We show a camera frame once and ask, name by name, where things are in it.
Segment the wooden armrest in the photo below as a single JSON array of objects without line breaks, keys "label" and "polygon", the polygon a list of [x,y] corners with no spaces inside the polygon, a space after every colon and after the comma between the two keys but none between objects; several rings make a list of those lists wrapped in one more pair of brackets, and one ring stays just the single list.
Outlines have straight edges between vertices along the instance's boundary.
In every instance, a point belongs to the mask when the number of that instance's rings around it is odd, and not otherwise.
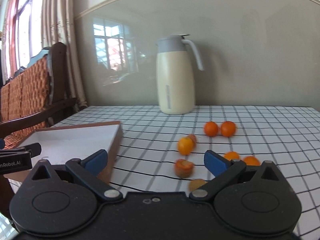
[{"label": "wooden armrest", "polygon": [[65,109],[69,106],[74,106],[75,103],[75,98],[61,100],[59,102],[47,106],[41,112],[35,113],[33,115],[29,115],[15,120],[10,120],[7,122],[0,122],[0,138],[4,138],[12,132],[19,131],[24,128],[28,128],[38,123],[41,123],[44,120],[51,117],[54,113],[62,109]]}]

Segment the blue gripper pad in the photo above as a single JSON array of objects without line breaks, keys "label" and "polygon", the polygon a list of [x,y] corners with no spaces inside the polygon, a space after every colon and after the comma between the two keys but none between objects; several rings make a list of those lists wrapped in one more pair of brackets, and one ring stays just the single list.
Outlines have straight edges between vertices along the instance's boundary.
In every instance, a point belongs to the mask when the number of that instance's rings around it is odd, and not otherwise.
[{"label": "blue gripper pad", "polygon": [[108,164],[108,153],[106,150],[98,150],[94,154],[81,161],[81,166],[92,175],[97,176]]},{"label": "blue gripper pad", "polygon": [[212,150],[207,150],[204,154],[204,166],[217,177],[231,166],[231,162]]},{"label": "blue gripper pad", "polygon": [[0,149],[4,149],[5,147],[5,142],[3,139],[0,139]]}]

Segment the small round fruit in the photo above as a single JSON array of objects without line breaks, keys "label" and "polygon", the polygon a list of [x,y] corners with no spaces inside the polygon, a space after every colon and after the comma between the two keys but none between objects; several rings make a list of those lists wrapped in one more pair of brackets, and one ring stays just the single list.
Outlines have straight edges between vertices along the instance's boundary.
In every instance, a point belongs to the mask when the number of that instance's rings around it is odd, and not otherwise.
[{"label": "small round fruit", "polygon": [[177,144],[178,151],[182,155],[189,155],[193,149],[193,140],[189,137],[182,137]]},{"label": "small round fruit", "polygon": [[221,134],[225,137],[233,136],[236,133],[237,126],[234,122],[225,121],[222,123],[221,127]]},{"label": "small round fruit", "polygon": [[189,182],[188,189],[190,192],[192,192],[206,183],[207,182],[204,179],[193,179]]},{"label": "small round fruit", "polygon": [[247,165],[260,166],[260,161],[254,156],[247,156],[243,159]]},{"label": "small round fruit", "polygon": [[240,160],[240,156],[237,152],[227,152],[223,157],[229,161],[231,161],[233,159]]},{"label": "small round fruit", "polygon": [[207,136],[214,137],[217,135],[219,127],[215,122],[207,122],[203,127],[204,133]]},{"label": "small round fruit", "polygon": [[179,178],[187,178],[193,173],[194,164],[184,159],[178,159],[174,164],[174,173]]},{"label": "small round fruit", "polygon": [[189,134],[187,137],[189,137],[193,141],[193,147],[196,147],[197,137],[194,134]]}]

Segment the jug body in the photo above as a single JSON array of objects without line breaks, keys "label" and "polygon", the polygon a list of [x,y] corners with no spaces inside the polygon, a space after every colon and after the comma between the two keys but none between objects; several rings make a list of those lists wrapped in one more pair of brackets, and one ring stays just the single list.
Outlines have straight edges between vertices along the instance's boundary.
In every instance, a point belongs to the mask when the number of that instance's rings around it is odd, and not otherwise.
[{"label": "jug body", "polygon": [[195,106],[195,85],[186,50],[157,54],[158,101],[166,114],[185,114]]}]

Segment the gray jug lid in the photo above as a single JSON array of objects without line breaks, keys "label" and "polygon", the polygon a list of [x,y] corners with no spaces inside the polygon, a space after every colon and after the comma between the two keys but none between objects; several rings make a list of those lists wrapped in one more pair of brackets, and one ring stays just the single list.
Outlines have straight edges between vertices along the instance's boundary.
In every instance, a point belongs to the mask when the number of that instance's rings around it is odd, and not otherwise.
[{"label": "gray jug lid", "polygon": [[170,35],[158,41],[158,53],[170,51],[187,51],[185,44],[182,43],[183,37],[180,35]]}]

